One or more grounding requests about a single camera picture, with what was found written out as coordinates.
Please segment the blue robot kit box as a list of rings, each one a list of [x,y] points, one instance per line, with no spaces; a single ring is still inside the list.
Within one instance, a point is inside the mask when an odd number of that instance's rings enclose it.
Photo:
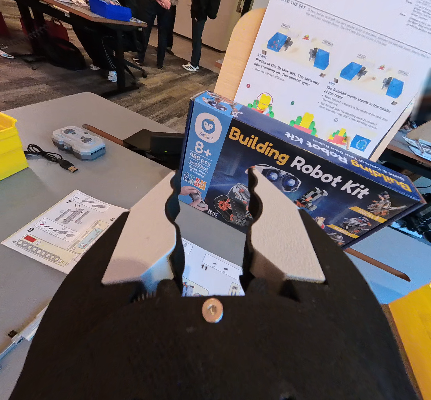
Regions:
[[[391,169],[212,91],[191,98],[182,150],[184,203],[246,232],[254,168],[343,249],[426,202]]]

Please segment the white laptop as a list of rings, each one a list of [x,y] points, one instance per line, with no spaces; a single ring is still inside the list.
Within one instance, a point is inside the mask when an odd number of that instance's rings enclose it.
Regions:
[[[4,348],[0,353],[0,361],[2,361],[18,344],[22,343],[23,341],[30,342],[40,325],[40,322],[48,308],[48,305],[46,305],[37,315],[36,317],[27,325],[25,326],[21,331],[16,332],[14,330],[10,331],[8,333],[8,337],[10,338],[9,345]]]

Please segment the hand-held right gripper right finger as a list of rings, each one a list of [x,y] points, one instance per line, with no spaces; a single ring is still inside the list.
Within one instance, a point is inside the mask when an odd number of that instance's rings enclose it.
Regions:
[[[240,284],[245,292],[262,279],[276,293],[287,281],[324,284],[324,272],[302,211],[256,167],[247,171],[252,223],[246,233]]]

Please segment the grey remote control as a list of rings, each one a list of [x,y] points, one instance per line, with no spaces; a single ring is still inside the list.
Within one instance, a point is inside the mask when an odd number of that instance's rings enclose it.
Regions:
[[[52,132],[51,139],[57,148],[71,153],[80,160],[92,161],[106,153],[102,138],[77,126],[57,129]]]

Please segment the grey desk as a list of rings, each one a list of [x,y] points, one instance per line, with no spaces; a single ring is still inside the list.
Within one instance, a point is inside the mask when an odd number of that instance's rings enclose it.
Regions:
[[[42,160],[1,182],[1,240],[78,189],[129,211],[171,171],[108,141],[75,175]],[[244,296],[204,297],[173,280],[155,294],[102,278],[128,213],[67,275],[1,245],[1,332],[47,302],[29,346],[1,372],[7,399],[418,399],[378,300],[344,252],[302,214],[326,281],[262,279]]]

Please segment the printed instruction sheet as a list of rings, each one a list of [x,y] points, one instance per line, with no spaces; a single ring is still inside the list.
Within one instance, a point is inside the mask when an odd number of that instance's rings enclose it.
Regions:
[[[430,0],[269,0],[234,100],[374,161],[430,57]]]

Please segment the wooden background table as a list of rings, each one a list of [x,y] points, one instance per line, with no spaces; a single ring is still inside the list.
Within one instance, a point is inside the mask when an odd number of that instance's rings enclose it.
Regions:
[[[44,60],[44,43],[48,40],[44,15],[64,21],[71,25],[73,22],[83,23],[89,26],[104,26],[115,32],[115,64],[117,72],[117,88],[101,94],[108,99],[110,97],[137,90],[140,86],[132,74],[130,67],[137,69],[142,76],[146,73],[138,65],[124,58],[123,33],[137,28],[145,28],[147,24],[141,21],[121,21],[104,18],[94,14],[89,9],[68,4],[60,0],[13,0],[16,2],[20,16],[23,18],[24,27],[29,36],[32,48],[31,56],[37,60]]]

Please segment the building instruction booklet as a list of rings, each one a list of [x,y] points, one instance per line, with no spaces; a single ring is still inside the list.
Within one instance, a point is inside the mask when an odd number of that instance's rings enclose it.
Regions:
[[[126,209],[75,190],[1,243],[68,274]],[[242,269],[182,238],[185,270],[182,295],[242,296]]]

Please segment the black backpack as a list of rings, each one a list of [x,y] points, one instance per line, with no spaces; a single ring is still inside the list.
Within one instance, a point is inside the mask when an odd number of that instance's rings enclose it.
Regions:
[[[44,43],[43,49],[47,61],[53,66],[71,71],[81,71],[87,67],[78,47],[67,40],[50,37]]]

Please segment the wooden stand board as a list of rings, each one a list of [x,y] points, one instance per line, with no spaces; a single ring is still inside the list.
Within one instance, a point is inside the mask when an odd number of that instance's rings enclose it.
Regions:
[[[233,28],[214,91],[234,100],[266,8],[253,9]]]

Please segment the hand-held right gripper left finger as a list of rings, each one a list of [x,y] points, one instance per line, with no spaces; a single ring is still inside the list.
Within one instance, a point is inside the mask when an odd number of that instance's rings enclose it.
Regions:
[[[137,281],[155,294],[160,281],[173,280],[182,293],[185,253],[176,223],[179,193],[178,172],[171,171],[130,209],[102,284]]]

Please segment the black power adapter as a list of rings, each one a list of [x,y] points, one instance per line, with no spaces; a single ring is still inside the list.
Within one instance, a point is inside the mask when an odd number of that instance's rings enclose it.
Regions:
[[[171,170],[178,170],[184,140],[184,133],[142,129],[124,139],[123,145]]]

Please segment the blue plastic bin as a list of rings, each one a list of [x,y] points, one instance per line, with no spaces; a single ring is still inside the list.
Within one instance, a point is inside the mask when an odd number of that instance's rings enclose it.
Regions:
[[[132,18],[130,8],[123,7],[118,0],[88,0],[91,12],[106,19],[129,22]]]

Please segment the yellow plastic bin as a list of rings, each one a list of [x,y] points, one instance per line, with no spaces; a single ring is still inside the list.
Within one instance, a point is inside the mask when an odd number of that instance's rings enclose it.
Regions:
[[[15,118],[0,113],[0,180],[29,167],[16,122]]]
[[[422,398],[431,398],[431,285],[391,302],[389,308]]]

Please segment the red bag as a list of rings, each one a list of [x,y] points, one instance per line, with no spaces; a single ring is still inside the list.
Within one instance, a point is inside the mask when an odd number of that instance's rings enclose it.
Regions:
[[[69,41],[68,31],[59,19],[51,18],[51,20],[46,20],[45,29],[50,37]]]

